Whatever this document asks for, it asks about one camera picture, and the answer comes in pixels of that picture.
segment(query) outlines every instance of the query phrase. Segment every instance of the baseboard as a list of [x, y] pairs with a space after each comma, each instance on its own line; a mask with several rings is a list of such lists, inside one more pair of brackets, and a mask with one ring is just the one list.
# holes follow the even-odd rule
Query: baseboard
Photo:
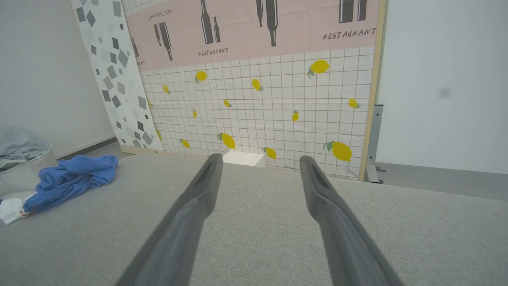
[[85, 155], [86, 153], [89, 153], [93, 150], [99, 149], [101, 147], [104, 147], [106, 145], [109, 145], [109, 144], [115, 143], [115, 142], [117, 142], [117, 139], [116, 139], [116, 137], [113, 137], [113, 138], [107, 139], [105, 141], [102, 141], [100, 143], [93, 144], [92, 146], [86, 147], [86, 148], [81, 149], [79, 151], [68, 154], [66, 156], [60, 157], [59, 160], [70, 160], [70, 159], [74, 158], [74, 156], [76, 156], [76, 155]]
[[148, 148], [140, 148], [140, 147], [133, 147], [133, 146], [127, 146], [120, 144], [120, 150], [124, 153], [129, 154], [147, 154], [147, 153], [157, 153], [156, 150], [148, 149]]

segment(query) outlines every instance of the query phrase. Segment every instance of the grid pattern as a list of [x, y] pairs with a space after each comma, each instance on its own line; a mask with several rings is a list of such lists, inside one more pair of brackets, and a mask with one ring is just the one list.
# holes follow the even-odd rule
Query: grid pattern
[[121, 0], [125, 15], [131, 15], [168, 0]]
[[[357, 180], [373, 52], [373, 47], [365, 47], [244, 59], [147, 71], [141, 78], [165, 151], [225, 154], [229, 149], [216, 136], [226, 133], [237, 151], [275, 150], [277, 159], [265, 156], [267, 167], [299, 170], [300, 157], [309, 155], [325, 174]], [[326, 60], [330, 68], [309, 78], [308, 68], [316, 60]], [[196, 84], [198, 71], [208, 76]], [[254, 78], [262, 91], [252, 87]], [[164, 92], [164, 84], [171, 94]], [[351, 108], [351, 98], [361, 106]], [[297, 121], [292, 120], [294, 110]], [[188, 141], [190, 149], [180, 139]], [[350, 162], [323, 149], [332, 140], [350, 147]]]

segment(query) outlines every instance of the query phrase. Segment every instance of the black wine bottle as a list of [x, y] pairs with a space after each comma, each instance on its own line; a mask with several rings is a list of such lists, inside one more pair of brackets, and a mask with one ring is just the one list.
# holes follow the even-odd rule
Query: black wine bottle
[[263, 0], [256, 0], [256, 7], [258, 8], [259, 26], [263, 26]]
[[160, 46], [161, 45], [161, 37], [159, 36], [159, 33], [158, 33], [157, 24], [153, 25], [153, 28], [155, 29], [155, 36], [157, 37], [157, 41], [159, 42], [159, 46]]
[[213, 30], [215, 31], [215, 42], [220, 42], [220, 32], [219, 32], [219, 26], [217, 25], [217, 17], [213, 18], [213, 22], [215, 25], [213, 26]]
[[266, 26], [270, 31], [270, 39], [272, 41], [272, 47], [275, 47], [276, 43], [276, 30], [279, 25], [277, 11], [277, 0], [266, 0]]
[[365, 20], [367, 15], [367, 0], [358, 0], [358, 21]]
[[205, 0], [201, 0], [201, 27], [203, 28], [205, 44], [213, 44], [212, 25], [210, 24], [210, 16], [206, 12]]
[[161, 29], [162, 41], [164, 42], [164, 46], [168, 51], [169, 60], [173, 60], [173, 56], [171, 55], [171, 41], [169, 40], [168, 27], [166, 26], [166, 22], [159, 23], [159, 28]]
[[339, 23], [352, 22], [354, 8], [355, 0], [339, 0]]
[[132, 42], [132, 49], [134, 50], [134, 54], [136, 55], [136, 57], [139, 57], [138, 47], [136, 47], [136, 43], [134, 42], [134, 38], [131, 38], [131, 42]]

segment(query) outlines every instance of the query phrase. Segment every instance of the dark baseboard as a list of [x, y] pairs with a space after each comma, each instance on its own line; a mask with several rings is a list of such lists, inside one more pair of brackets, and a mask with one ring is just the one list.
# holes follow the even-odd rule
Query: dark baseboard
[[111, 143], [115, 143], [117, 141], [118, 140], [116, 139], [116, 137], [114, 137], [114, 138], [108, 139], [106, 141], [102, 141], [101, 143], [97, 143], [97, 144], [90, 146], [88, 148], [85, 148], [83, 150], [79, 150], [78, 152], [74, 152], [74, 153], [69, 154], [67, 156], [63, 156], [63, 157], [59, 158], [59, 160], [70, 160], [70, 159], [74, 158], [74, 156], [76, 156], [76, 155], [85, 155], [86, 153], [92, 152], [93, 150], [99, 149], [101, 147], [104, 147], [104, 146], [109, 145]]

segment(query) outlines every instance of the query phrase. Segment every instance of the pink banner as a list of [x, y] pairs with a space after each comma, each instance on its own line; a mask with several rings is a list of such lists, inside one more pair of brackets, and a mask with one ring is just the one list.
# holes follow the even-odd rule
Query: pink banner
[[168, 1], [126, 17], [141, 71], [373, 46], [377, 0]]

